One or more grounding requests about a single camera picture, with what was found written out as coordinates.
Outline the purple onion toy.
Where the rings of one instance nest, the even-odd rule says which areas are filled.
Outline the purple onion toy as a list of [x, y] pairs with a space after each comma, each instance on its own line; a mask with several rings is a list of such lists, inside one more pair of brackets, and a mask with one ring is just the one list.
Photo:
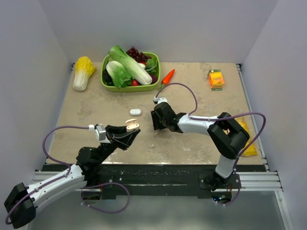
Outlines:
[[157, 82], [157, 77], [155, 75], [150, 75], [152, 78], [152, 83], [151, 84], [155, 84]]

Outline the short green cabbage toy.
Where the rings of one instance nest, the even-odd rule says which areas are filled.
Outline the short green cabbage toy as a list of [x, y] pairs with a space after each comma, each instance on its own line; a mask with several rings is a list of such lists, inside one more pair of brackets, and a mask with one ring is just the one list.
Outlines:
[[127, 72], [121, 63], [114, 60], [110, 61], [106, 65], [106, 70], [117, 89], [125, 88], [132, 84], [132, 75]]

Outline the green leaf toy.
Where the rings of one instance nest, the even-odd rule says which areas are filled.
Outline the green leaf toy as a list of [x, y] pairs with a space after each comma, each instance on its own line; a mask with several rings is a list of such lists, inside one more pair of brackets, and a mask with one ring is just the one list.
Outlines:
[[157, 67], [158, 63], [157, 60], [155, 58], [150, 58], [146, 61], [146, 72], [148, 73], [152, 73], [155, 72], [156, 67]]

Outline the long green lettuce toy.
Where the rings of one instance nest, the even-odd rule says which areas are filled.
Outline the long green lettuce toy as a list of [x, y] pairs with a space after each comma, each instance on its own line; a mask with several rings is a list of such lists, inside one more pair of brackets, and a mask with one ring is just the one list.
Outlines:
[[141, 85], [150, 85], [152, 77], [142, 68], [137, 61], [130, 57], [120, 46], [113, 46], [109, 51], [113, 60], [123, 65], [126, 71]]

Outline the orange sponge package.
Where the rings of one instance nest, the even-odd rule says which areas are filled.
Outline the orange sponge package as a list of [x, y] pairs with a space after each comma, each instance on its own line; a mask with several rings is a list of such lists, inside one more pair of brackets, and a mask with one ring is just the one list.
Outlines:
[[208, 81], [212, 91], [222, 91], [224, 78], [220, 69], [211, 69], [208, 72]]

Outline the yellow napa cabbage toy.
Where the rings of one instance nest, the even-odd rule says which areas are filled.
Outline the yellow napa cabbage toy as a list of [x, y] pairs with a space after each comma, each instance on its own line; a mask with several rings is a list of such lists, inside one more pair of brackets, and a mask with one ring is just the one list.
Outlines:
[[72, 84], [73, 89], [80, 92], [84, 91], [95, 70], [96, 67], [89, 57], [80, 57], [75, 63], [75, 77]]

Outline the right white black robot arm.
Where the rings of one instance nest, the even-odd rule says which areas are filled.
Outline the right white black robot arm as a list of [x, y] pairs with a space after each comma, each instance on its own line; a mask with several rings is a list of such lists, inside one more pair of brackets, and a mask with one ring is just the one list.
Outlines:
[[235, 162], [250, 135], [229, 113], [213, 117], [189, 116], [187, 113], [175, 113], [167, 102], [162, 102], [151, 111], [151, 117], [154, 130], [167, 128], [177, 133], [210, 136], [221, 154], [215, 168], [214, 184], [219, 188], [230, 184]]

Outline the dark red grapes toy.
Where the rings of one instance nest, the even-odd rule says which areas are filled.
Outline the dark red grapes toy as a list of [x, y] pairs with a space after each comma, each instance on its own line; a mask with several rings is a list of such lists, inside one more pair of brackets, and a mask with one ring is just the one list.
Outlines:
[[126, 53], [137, 62], [147, 62], [151, 59], [151, 56], [145, 55], [143, 52], [139, 52], [134, 46], [132, 46]]

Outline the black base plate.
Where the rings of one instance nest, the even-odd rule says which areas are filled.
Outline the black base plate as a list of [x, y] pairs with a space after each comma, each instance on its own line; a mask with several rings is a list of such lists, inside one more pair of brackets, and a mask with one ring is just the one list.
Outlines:
[[124, 185], [105, 185], [102, 199], [117, 196], [196, 196], [211, 198], [211, 177], [215, 165], [205, 164], [101, 164], [88, 180], [88, 186], [116, 182]]

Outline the white earbud charging case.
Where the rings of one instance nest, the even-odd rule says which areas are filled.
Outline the white earbud charging case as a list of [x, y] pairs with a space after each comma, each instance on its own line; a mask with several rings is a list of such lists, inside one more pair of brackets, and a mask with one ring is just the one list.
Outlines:
[[131, 116], [140, 116], [142, 114], [141, 109], [130, 109], [129, 114]]

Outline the orange carrot toy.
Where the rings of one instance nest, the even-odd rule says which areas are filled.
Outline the orange carrot toy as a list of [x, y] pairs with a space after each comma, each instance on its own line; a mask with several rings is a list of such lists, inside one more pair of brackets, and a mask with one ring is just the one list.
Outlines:
[[173, 75], [175, 73], [175, 69], [171, 70], [161, 81], [161, 85], [158, 88], [158, 90], [161, 90], [163, 87], [165, 87], [166, 85], [169, 84], [169, 82], [171, 81]]

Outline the pink earbud charging case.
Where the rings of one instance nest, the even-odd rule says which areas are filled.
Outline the pink earbud charging case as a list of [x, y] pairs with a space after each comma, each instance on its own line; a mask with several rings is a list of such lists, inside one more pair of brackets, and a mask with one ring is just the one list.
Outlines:
[[125, 122], [125, 126], [126, 126], [126, 131], [127, 132], [131, 132], [133, 130], [136, 130], [140, 127], [138, 121], [136, 118], [133, 119], [129, 119]]

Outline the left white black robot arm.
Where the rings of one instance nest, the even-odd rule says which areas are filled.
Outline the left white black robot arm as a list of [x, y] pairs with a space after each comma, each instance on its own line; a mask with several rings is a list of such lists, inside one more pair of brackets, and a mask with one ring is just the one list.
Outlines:
[[75, 189], [96, 187], [99, 184], [98, 166], [116, 149], [127, 150], [141, 131], [139, 126], [88, 125], [84, 129], [94, 132], [100, 145], [81, 148], [73, 165], [51, 157], [46, 151], [46, 139], [43, 139], [44, 154], [67, 169], [36, 184], [15, 185], [4, 201], [7, 225], [21, 228], [35, 218], [38, 210], [65, 194]]

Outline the yellow Lays chips bag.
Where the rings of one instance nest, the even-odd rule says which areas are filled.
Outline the yellow Lays chips bag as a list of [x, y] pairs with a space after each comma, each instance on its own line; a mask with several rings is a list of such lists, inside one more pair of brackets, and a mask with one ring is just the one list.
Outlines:
[[[252, 136], [250, 133], [250, 129], [244, 119], [244, 117], [239, 117], [239, 118], [235, 118], [235, 120], [247, 131], [247, 133], [249, 134], [250, 138], [247, 141], [246, 145], [244, 146], [244, 148], [249, 145], [251, 143], [252, 140]], [[256, 156], [257, 155], [257, 151], [256, 151], [256, 147], [255, 144], [252, 143], [241, 155], [241, 157], [251, 157], [251, 156]]]

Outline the red tomato toy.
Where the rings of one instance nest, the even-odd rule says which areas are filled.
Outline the red tomato toy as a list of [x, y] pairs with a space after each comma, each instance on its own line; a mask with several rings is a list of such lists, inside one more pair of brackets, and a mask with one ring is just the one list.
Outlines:
[[140, 83], [137, 80], [133, 79], [130, 86], [139, 86], [139, 85]]

